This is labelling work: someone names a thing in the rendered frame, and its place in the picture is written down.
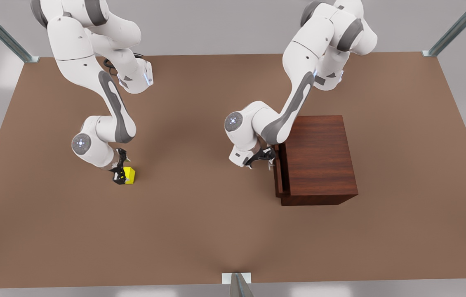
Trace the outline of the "dark wooden drawer cabinet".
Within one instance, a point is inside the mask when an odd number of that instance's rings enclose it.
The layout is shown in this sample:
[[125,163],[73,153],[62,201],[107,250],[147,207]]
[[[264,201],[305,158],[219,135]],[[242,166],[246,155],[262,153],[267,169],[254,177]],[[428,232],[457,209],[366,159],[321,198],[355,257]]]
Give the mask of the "dark wooden drawer cabinet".
[[341,115],[297,117],[288,139],[274,150],[281,205],[340,205],[358,195]]

